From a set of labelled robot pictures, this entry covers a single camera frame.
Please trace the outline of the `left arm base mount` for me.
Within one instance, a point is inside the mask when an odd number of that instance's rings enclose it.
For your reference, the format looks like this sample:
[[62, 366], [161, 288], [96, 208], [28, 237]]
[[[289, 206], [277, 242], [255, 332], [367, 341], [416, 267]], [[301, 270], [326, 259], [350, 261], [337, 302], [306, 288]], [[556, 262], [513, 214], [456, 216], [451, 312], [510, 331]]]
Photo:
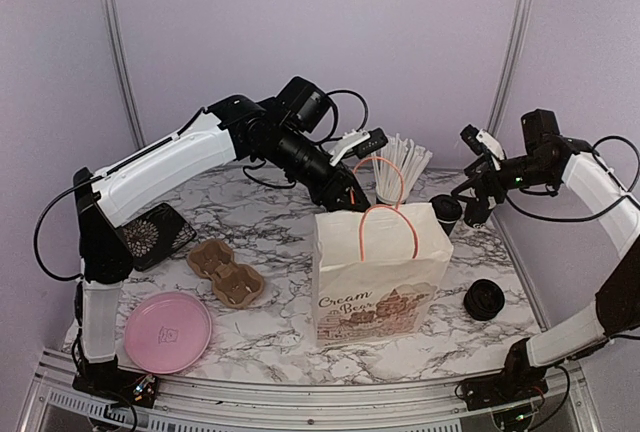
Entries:
[[76, 391], [149, 409], [156, 402], [158, 386], [157, 376], [123, 370], [116, 359], [104, 363], [82, 363], [72, 383]]

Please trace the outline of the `white paper takeout bag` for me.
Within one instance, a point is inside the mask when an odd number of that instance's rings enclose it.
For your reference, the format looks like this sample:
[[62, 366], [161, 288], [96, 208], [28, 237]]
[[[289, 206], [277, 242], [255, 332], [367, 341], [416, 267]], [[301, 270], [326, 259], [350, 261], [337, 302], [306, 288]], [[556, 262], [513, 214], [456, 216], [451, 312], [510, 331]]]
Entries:
[[317, 345], [416, 333], [452, 254], [429, 202], [315, 215], [312, 318]]

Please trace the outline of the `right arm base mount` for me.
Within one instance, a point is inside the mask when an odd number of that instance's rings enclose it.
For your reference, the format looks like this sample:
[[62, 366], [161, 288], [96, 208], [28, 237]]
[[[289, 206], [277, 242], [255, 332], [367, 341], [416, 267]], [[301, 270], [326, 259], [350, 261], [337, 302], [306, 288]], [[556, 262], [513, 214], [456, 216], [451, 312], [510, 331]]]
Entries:
[[503, 368], [494, 374], [462, 380], [455, 389], [469, 411], [505, 405], [544, 394], [547, 367], [534, 367], [527, 354], [528, 339], [514, 343], [505, 358]]

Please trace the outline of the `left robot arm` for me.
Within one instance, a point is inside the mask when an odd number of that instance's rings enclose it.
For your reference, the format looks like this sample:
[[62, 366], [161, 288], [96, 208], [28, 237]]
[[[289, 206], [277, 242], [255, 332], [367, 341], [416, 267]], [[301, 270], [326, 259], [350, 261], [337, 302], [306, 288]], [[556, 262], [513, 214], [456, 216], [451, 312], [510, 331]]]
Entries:
[[373, 133], [363, 127], [334, 140], [325, 151], [309, 138], [327, 112], [338, 107], [333, 93], [301, 77], [275, 97], [255, 102], [232, 95], [199, 109], [180, 129], [96, 172], [73, 178], [79, 225], [82, 359], [86, 378], [106, 397], [125, 390], [117, 368], [115, 325], [120, 291], [133, 270], [133, 255], [118, 227], [157, 197], [210, 169], [245, 158], [277, 166], [304, 185], [312, 202], [327, 211], [363, 212], [370, 203], [342, 162], [372, 152]]

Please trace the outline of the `stack of black cup lids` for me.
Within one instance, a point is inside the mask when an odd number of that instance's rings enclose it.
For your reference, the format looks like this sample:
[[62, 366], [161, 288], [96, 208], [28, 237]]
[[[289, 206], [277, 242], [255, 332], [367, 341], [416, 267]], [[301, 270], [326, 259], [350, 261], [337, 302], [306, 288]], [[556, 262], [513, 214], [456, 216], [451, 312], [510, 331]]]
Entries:
[[471, 284], [463, 298], [463, 306], [476, 321], [494, 319], [505, 306], [505, 296], [495, 282], [479, 279]]

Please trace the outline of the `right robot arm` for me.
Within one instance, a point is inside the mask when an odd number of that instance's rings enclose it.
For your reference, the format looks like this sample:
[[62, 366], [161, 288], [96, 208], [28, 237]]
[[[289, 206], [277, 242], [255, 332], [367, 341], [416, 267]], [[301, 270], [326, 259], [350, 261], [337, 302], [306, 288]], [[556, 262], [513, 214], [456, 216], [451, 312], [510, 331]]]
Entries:
[[[488, 131], [466, 126], [460, 136], [475, 154], [465, 182], [452, 195], [464, 205], [464, 221], [477, 227], [494, 209], [509, 205], [531, 222], [545, 222], [577, 232], [598, 226], [618, 262], [582, 310], [510, 347], [502, 370], [482, 378], [506, 399], [515, 400], [546, 370], [584, 357], [605, 343], [639, 336], [639, 200], [616, 177], [596, 145], [564, 135], [551, 110], [536, 109], [520, 119], [524, 152], [507, 156]], [[582, 205], [581, 217], [549, 217], [516, 204], [516, 191], [537, 188], [547, 196], [567, 189]]]

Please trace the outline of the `stack of paper coffee cups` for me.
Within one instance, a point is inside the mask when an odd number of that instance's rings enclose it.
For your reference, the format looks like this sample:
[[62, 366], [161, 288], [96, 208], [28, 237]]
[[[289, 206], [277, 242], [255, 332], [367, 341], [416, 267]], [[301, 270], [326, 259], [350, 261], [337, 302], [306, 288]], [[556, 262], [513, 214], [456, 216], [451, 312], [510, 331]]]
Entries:
[[472, 198], [466, 202], [463, 221], [472, 228], [479, 228], [486, 224], [494, 206], [488, 200]]

